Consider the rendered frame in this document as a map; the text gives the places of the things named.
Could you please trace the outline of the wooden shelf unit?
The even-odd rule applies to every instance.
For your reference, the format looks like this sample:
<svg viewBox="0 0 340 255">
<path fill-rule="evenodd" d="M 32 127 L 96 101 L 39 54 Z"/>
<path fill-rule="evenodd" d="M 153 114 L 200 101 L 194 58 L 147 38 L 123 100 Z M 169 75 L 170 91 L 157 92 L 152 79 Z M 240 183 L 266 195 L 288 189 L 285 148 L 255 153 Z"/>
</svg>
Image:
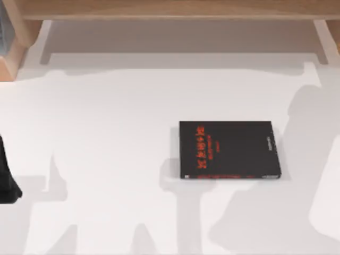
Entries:
<svg viewBox="0 0 340 255">
<path fill-rule="evenodd" d="M 45 20 L 324 20 L 340 54 L 340 0 L 0 0 L 14 29 L 0 81 L 13 81 Z"/>
</svg>

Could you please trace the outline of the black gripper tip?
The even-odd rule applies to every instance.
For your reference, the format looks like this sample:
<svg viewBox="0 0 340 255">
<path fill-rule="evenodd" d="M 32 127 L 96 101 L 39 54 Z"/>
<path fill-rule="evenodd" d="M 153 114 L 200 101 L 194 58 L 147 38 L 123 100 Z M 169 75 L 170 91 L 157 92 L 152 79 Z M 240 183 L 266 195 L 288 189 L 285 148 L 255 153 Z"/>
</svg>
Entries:
<svg viewBox="0 0 340 255">
<path fill-rule="evenodd" d="M 11 174 L 3 138 L 0 135 L 0 205 L 13 204 L 22 198 L 22 195 L 22 190 Z"/>
</svg>

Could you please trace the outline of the black book with red lettering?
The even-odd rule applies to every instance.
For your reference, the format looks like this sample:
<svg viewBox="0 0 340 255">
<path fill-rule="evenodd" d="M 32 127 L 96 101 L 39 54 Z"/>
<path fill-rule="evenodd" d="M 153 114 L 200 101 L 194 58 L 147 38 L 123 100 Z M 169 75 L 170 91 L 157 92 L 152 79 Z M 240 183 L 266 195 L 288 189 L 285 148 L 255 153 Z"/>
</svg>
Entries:
<svg viewBox="0 0 340 255">
<path fill-rule="evenodd" d="M 182 179 L 278 179 L 270 121 L 180 121 Z"/>
</svg>

